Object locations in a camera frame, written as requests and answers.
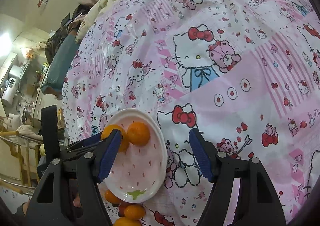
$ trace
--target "hello kitty print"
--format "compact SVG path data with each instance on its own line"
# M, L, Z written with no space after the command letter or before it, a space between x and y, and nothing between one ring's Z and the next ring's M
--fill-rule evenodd
M319 32L308 0L119 0L70 64L62 90L70 139L103 131L123 109L148 113L168 162L141 223L187 226L212 189L188 141L197 127L230 157L261 160L289 222L312 194L315 150L305 144L320 133ZM225 225L236 202L232 195ZM118 210L107 207L114 222Z

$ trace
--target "bedsheet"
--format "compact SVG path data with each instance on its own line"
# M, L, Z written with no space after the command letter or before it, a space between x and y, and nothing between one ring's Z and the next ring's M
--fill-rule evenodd
M288 222L320 173L310 173L320 142L319 31L308 0L118 0L67 73L71 141L99 133L122 109L150 114L168 164L141 222L196 225L212 188L188 143L197 127L219 151L262 161ZM225 225L238 187L235 180ZM117 219L117 208L106 207Z

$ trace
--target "hello kitty pattern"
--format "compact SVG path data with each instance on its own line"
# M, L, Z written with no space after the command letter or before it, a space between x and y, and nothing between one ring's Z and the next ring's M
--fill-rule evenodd
M197 127L232 158L262 161L289 222L310 194L302 144L320 133L319 31L308 0L119 0L96 19L68 70L70 139L103 131L125 108L150 114L168 163L164 186L144 204L155 215L142 224L166 217L187 226L212 188L188 143ZM230 207L226 224L236 198Z

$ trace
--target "pillow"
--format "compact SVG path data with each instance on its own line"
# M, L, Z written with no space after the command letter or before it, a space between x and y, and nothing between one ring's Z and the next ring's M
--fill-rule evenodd
M108 0L99 0L94 6L90 9L89 13L85 16L82 21L78 33L76 35L76 43L81 43L81 40L84 38L85 34L89 28L93 25L96 20L100 10L104 8L108 3Z
M60 95L67 71L80 44L75 42L76 35L69 34L54 56L41 86L43 94Z

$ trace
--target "orange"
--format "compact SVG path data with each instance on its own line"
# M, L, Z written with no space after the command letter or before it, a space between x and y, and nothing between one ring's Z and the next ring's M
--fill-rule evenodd
M128 137L126 132L124 131L124 129L118 125L108 125L104 128L102 134L101 134L101 140L105 139L106 137L108 137L113 129L119 129L122 135L122 140L121 140L121 145L119 147L119 152L126 152L128 147L129 147L129 141L128 141Z
M121 217L115 221L113 226L141 226L139 221L133 221L126 217Z
M145 146L150 139L150 131L146 124L133 122L127 129L128 140L136 146Z
M129 205L124 210L124 216L131 220L138 220L141 219L143 216L145 216L146 211L141 205L135 204L135 205Z
M119 204L121 202L121 200L117 196L115 196L110 190L107 190L104 193L104 197L108 202L112 204Z
M119 215L119 217L123 217L123 216L124 216L124 210L125 210L129 205L132 205L132 204L121 201L120 205L118 206L118 209L119 209L118 215Z

